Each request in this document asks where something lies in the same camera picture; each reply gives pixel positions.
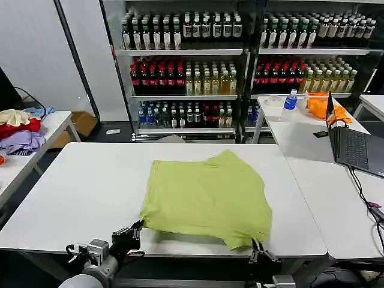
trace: t-shirt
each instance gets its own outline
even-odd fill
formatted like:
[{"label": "t-shirt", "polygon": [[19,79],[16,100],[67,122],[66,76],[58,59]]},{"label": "t-shirt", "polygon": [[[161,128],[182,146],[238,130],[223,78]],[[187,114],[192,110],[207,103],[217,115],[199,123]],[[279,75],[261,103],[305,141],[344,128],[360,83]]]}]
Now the t-shirt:
[{"label": "t-shirt", "polygon": [[230,249],[269,236],[264,183],[230,150],[204,162],[154,161],[140,219],[150,229],[221,238]]}]

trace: cardboard box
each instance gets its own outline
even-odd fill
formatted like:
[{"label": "cardboard box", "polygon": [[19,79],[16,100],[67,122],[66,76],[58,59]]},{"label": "cardboard box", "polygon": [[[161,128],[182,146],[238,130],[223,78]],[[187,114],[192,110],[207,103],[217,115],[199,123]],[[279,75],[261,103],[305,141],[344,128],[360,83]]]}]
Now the cardboard box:
[{"label": "cardboard box", "polygon": [[[92,129],[97,124],[97,119],[85,111],[72,112],[71,120],[77,133],[85,137],[89,136]],[[65,130],[53,143],[53,145],[51,146],[51,149],[63,148],[66,144],[70,142],[71,142],[71,137],[69,133]]]}]

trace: red cloth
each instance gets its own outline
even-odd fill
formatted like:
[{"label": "red cloth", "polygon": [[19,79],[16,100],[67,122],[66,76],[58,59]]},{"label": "red cloth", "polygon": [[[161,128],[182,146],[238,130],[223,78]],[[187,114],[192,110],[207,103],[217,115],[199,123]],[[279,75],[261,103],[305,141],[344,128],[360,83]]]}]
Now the red cloth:
[{"label": "red cloth", "polygon": [[0,140],[6,137],[11,136],[17,131],[29,130],[32,132],[37,132],[40,129],[41,121],[35,118],[31,118],[28,125],[21,124],[20,126],[10,126],[7,124],[0,125]]}]

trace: fabric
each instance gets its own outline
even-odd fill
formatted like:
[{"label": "fabric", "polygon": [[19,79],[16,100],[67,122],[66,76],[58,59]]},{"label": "fabric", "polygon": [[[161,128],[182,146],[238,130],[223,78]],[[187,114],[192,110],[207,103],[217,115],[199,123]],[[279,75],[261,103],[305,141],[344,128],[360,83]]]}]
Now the fabric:
[{"label": "fabric", "polygon": [[39,119],[31,118],[28,125],[21,124],[20,126],[9,126],[7,124],[0,125],[0,140],[9,137],[17,131],[29,130],[37,132],[40,129],[41,121]]},{"label": "fabric", "polygon": [[140,219],[150,229],[221,238],[230,249],[269,236],[261,177],[233,152],[204,162],[154,161]]},{"label": "fabric", "polygon": [[[325,120],[326,118],[326,108],[327,108],[328,99],[320,100],[316,98],[309,98],[307,101],[307,107],[310,110],[310,113],[320,119]],[[335,117],[333,116],[332,122],[334,120],[342,120],[345,123],[352,123],[352,119],[350,119],[344,107],[340,105],[335,106]]]},{"label": "fabric", "polygon": [[[23,110],[24,112],[30,113],[33,117],[39,117],[42,118],[44,116],[44,109],[43,108],[26,108]],[[56,112],[56,109],[53,107],[46,107],[46,115],[51,114],[53,112]]]},{"label": "fabric", "polygon": [[15,153],[17,155],[29,155],[28,152],[32,153],[37,151],[45,142],[46,139],[39,132],[23,130],[14,133],[8,138],[2,139],[0,141],[0,148],[6,149],[8,155]]},{"label": "fabric", "polygon": [[0,125],[7,124],[18,127],[29,124],[29,115],[24,111],[8,109],[0,112]]}]

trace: white table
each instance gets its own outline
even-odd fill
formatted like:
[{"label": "white table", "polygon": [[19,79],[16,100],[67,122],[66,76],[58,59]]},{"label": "white table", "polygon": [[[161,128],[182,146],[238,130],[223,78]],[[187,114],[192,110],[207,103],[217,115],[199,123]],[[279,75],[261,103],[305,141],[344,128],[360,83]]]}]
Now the white table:
[{"label": "white table", "polygon": [[[282,122],[283,108],[268,106],[266,99],[258,98],[259,115],[265,117],[283,150],[328,249],[329,257],[310,268],[321,272],[337,260],[382,257],[376,228],[372,228],[374,222],[367,215],[347,168],[334,163],[329,137],[313,136],[315,132],[326,131],[325,121],[296,109],[290,122]],[[351,129],[368,133],[355,119],[349,125]],[[379,188],[383,187],[384,179],[362,172],[356,174],[368,201],[384,203]]]},{"label": "white table", "polygon": [[70,111],[56,111],[43,119],[39,132],[47,141],[37,152],[29,156],[6,156],[6,162],[0,166],[0,208],[33,168],[41,173],[37,162],[66,128],[72,140],[80,142],[79,135],[71,122],[71,115]]},{"label": "white table", "polygon": [[[153,160],[203,161],[225,149],[252,166],[265,183],[273,211],[266,248],[280,257],[325,255],[323,239],[278,145],[70,143],[0,231],[0,248],[64,253],[71,243],[94,238],[110,242],[112,232],[139,219]],[[143,229],[141,239],[148,255],[250,254],[230,251],[222,240],[210,237]]]},{"label": "white table", "polygon": [[360,104],[356,108],[353,117],[359,118],[364,109],[367,109],[374,116],[384,122],[384,95],[360,95]]}]

